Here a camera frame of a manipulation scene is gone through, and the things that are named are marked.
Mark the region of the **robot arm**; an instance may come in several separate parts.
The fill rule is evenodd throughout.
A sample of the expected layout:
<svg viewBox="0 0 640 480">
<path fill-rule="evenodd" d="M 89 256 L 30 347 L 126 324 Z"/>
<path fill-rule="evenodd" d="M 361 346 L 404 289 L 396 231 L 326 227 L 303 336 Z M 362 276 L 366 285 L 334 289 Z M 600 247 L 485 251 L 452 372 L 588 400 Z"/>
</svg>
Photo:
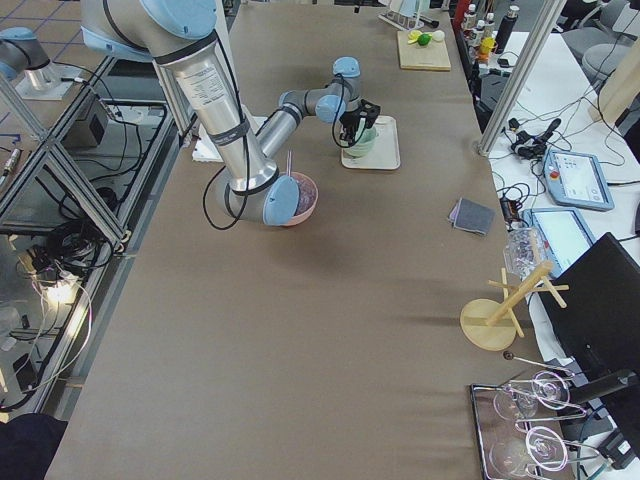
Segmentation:
<svg viewBox="0 0 640 480">
<path fill-rule="evenodd" d="M 1 31 L 1 75 L 9 82 L 24 76 L 16 86 L 23 99 L 62 100 L 70 89 L 70 83 L 62 80 L 63 73 L 32 30 L 10 27 Z"/>
<path fill-rule="evenodd" d="M 338 147 L 351 147 L 372 130 L 380 108 L 361 96 L 358 61 L 340 57 L 325 87 L 284 93 L 253 130 L 216 10 L 213 1 L 84 1 L 81 29 L 91 49 L 167 69 L 224 163 L 205 189 L 233 221 L 282 226 L 296 213 L 300 188 L 279 171 L 272 154 L 307 116 L 331 124 Z"/>
</svg>

